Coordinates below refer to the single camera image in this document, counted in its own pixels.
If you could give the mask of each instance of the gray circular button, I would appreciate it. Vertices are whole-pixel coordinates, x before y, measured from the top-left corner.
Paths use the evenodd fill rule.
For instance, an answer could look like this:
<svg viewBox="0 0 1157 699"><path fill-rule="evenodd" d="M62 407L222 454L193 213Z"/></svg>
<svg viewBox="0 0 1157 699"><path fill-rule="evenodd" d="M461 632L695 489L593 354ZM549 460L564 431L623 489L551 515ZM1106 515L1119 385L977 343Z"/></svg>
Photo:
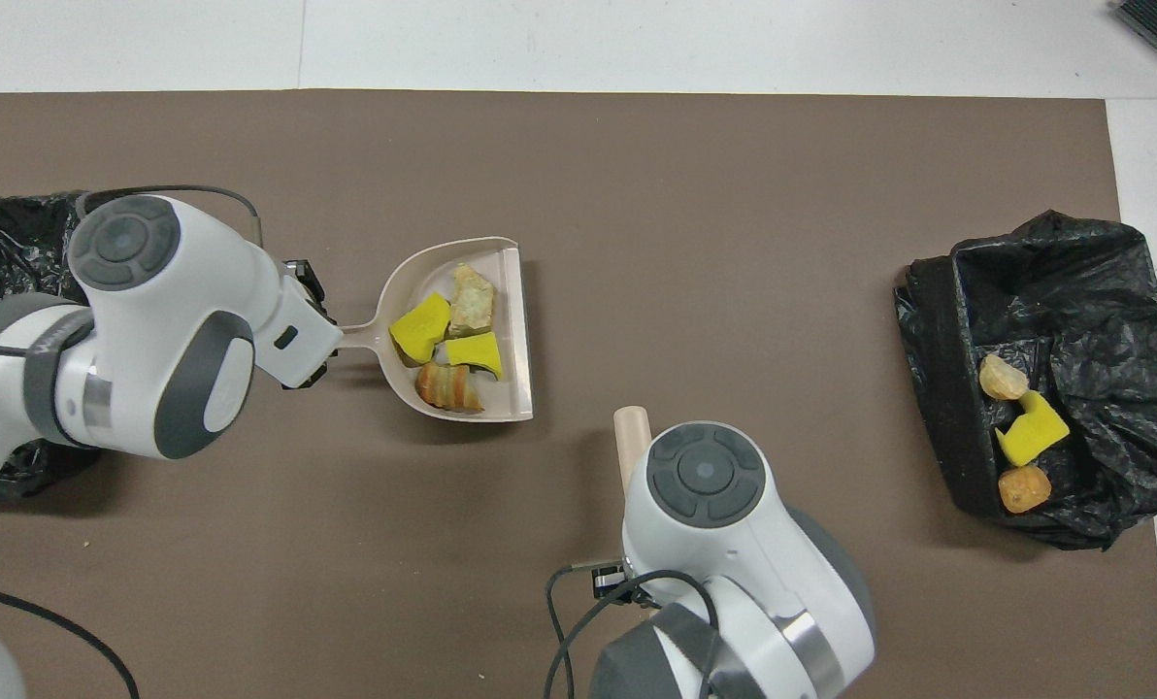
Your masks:
<svg viewBox="0 0 1157 699"><path fill-rule="evenodd" d="M712 495L724 491L734 479L734 459L716 443L695 443L681 452L678 478L688 491Z"/></svg>
<svg viewBox="0 0 1157 699"><path fill-rule="evenodd" d="M69 240L69 268L101 292L134 288L160 274L178 252L180 222L156 196L125 196L95 208Z"/></svg>
<svg viewBox="0 0 1157 699"><path fill-rule="evenodd" d="M148 243L148 225L138 216L111 219L95 236L95 251L109 263L124 263L138 256Z"/></svg>

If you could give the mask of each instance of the wooden handle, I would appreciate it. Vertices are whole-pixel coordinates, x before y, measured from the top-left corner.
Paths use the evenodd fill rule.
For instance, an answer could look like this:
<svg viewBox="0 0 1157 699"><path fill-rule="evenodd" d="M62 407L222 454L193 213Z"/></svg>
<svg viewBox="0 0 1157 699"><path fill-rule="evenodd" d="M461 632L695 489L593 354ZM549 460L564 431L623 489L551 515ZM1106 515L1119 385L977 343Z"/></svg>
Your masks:
<svg viewBox="0 0 1157 699"><path fill-rule="evenodd" d="M618 439L618 465L622 469L622 492L631 485L631 472L653 443L653 426L643 406L619 407L613 413L613 436Z"/></svg>

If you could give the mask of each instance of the croissant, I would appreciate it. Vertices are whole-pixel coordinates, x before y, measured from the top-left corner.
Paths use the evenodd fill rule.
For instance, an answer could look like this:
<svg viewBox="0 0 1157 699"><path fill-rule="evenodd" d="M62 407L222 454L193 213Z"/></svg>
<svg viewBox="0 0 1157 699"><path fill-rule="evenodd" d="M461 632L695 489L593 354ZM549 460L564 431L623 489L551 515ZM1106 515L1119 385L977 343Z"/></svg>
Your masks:
<svg viewBox="0 0 1157 699"><path fill-rule="evenodd" d="M414 389L419 391L419 398L447 411L481 412L485 409L471 381L471 367L466 365L450 367L428 362L419 368Z"/></svg>

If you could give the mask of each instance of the yellow sponge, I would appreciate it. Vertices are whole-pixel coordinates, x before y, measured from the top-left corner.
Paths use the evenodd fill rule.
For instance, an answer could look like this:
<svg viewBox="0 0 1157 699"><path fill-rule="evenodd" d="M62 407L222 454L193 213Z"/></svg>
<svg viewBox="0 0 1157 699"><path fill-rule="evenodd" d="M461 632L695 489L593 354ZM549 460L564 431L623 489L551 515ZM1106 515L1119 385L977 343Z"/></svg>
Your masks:
<svg viewBox="0 0 1157 699"><path fill-rule="evenodd" d="M1002 433L1000 429L995 432L1009 463L1025 466L1036 459L1036 456L1040 456L1041 451L1061 442L1062 437L1070 434L1070 427L1036 390L1023 393L1018 404L1023 406L1023 415L1015 418L1009 432Z"/></svg>
<svg viewBox="0 0 1157 699"><path fill-rule="evenodd" d="M457 340L445 341L444 350L449 353L451 365L482 367L498 375L498 381L502 380L498 337L493 333L484 332L471 337L459 337Z"/></svg>
<svg viewBox="0 0 1157 699"><path fill-rule="evenodd" d="M433 293L422 304L391 324L389 334L393 336L407 358L426 365L432 361L432 351L444 337L445 328L449 328L449 301L440 293Z"/></svg>

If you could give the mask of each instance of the bread piece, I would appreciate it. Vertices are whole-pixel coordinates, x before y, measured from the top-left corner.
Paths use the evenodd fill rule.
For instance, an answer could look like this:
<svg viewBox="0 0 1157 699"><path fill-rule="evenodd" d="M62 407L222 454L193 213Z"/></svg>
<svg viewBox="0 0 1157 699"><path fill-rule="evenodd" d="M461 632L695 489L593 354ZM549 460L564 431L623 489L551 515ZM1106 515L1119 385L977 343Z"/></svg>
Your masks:
<svg viewBox="0 0 1157 699"><path fill-rule="evenodd" d="M997 400L1018 400L1027 392L1027 375L998 355L988 354L979 362L979 385Z"/></svg>
<svg viewBox="0 0 1157 699"><path fill-rule="evenodd" d="M484 406L479 403L479 395L476 393L476 385L471 381L471 367L459 365L439 365L428 362L419 368L419 376L414 377L414 390L418 390L419 398L426 400L429 406L445 409L445 411L473 411L482 412Z"/></svg>
<svg viewBox="0 0 1157 699"><path fill-rule="evenodd" d="M1053 484L1048 481L1044 470L1036 464L1027 464L1001 473L997 491L1001 491L1001 505L1010 513L1020 515L1047 501L1053 494Z"/></svg>
<svg viewBox="0 0 1157 699"><path fill-rule="evenodd" d="M493 329L493 297L498 290L471 265L454 270L454 315L449 319L449 337L467 337Z"/></svg>

